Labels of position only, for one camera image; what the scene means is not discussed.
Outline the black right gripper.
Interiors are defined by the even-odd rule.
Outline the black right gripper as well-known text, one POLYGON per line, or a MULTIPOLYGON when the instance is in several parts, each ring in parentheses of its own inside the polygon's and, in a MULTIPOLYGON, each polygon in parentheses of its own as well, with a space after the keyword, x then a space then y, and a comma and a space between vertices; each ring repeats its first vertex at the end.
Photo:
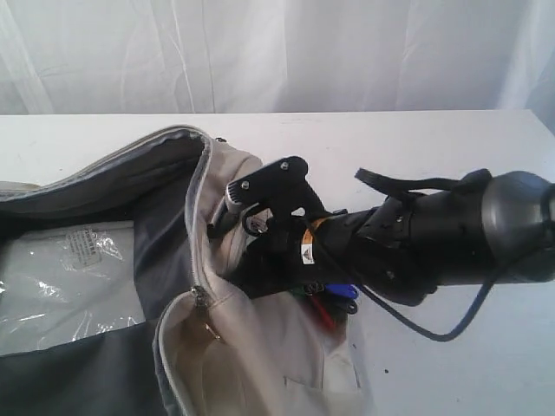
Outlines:
POLYGON ((298 289, 312 283, 337 283, 338 271, 305 235, 337 216, 290 216, 268 220, 267 232, 247 245, 229 282, 251 299, 298 289))

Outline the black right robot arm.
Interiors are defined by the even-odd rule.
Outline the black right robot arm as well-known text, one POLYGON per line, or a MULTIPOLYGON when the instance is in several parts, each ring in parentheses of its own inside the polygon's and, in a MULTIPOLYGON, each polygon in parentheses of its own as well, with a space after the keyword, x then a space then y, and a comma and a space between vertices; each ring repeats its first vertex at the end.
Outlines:
POLYGON ((246 215, 271 215, 228 280, 252 298, 312 283, 352 284, 407 306, 440 286, 554 278, 554 185, 530 172, 399 180, 365 169, 382 193, 332 213, 306 171, 265 167, 230 184, 246 215))

